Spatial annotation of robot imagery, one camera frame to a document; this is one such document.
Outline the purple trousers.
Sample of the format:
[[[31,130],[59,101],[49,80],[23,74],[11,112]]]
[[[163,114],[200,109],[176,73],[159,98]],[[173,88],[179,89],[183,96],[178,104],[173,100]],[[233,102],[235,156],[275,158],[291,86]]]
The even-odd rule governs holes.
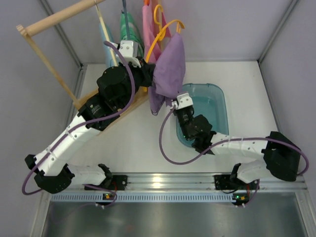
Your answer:
[[[185,72],[184,43],[182,36],[176,33],[156,62],[153,84],[149,87],[152,115],[156,116],[163,104],[171,106],[171,101],[182,91]]]

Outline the orange plastic hanger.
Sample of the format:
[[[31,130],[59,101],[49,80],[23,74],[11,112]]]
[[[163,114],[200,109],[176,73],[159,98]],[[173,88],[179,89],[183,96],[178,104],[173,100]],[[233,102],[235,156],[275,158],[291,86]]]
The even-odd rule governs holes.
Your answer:
[[[155,33],[158,33],[149,49],[149,52],[147,54],[147,57],[145,58],[145,61],[147,63],[151,52],[155,46],[155,44],[157,43],[157,41],[161,41],[161,43],[159,43],[159,46],[161,48],[161,52],[163,51],[163,42],[165,41],[165,39],[170,39],[172,38],[171,35],[171,31],[169,29],[169,27],[173,24],[176,24],[176,33],[180,34],[181,30],[185,28],[185,25],[183,24],[182,21],[178,20],[178,19],[174,19],[171,20],[169,22],[166,21],[165,19],[165,15],[164,15],[164,10],[162,7],[162,4],[159,1],[155,1],[155,0],[151,0],[150,1],[153,7],[153,13],[154,13],[154,22],[156,24],[159,25],[159,27],[155,26]]]

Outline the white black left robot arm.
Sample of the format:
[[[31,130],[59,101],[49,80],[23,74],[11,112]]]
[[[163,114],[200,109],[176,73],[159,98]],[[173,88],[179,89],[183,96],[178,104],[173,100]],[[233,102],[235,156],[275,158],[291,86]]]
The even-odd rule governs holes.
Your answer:
[[[155,64],[146,63],[142,58],[137,61],[139,66],[120,63],[107,68],[97,79],[97,93],[80,107],[64,132],[44,151],[25,158],[40,190],[56,194],[77,185],[84,185],[88,190],[111,186],[113,175],[104,164],[75,166],[68,164],[68,160],[121,117],[140,87],[153,84]]]

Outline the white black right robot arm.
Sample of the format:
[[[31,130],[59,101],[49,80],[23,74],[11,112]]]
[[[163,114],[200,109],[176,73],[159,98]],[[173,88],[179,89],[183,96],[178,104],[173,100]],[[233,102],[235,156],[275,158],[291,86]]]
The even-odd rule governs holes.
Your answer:
[[[267,137],[236,138],[216,132],[203,115],[194,115],[192,106],[175,109],[175,116],[186,140],[200,154],[245,157],[251,162],[234,165],[230,179],[238,184],[248,184],[267,177],[294,182],[298,176],[300,149],[278,131]]]

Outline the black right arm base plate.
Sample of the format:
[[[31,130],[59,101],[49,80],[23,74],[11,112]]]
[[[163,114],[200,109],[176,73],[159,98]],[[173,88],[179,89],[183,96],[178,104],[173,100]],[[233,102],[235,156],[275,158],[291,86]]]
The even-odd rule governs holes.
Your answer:
[[[227,194],[232,194],[236,191],[251,191],[256,190],[258,181],[252,181],[251,183],[245,183],[236,177],[228,174],[219,174],[214,176],[215,189]]]

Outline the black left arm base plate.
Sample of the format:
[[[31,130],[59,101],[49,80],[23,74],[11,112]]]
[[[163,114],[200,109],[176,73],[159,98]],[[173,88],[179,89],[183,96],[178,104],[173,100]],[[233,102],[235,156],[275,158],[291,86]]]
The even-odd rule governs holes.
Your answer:
[[[127,186],[127,181],[127,175],[113,175],[112,177],[107,177],[100,185],[92,186],[111,191],[124,191]]]

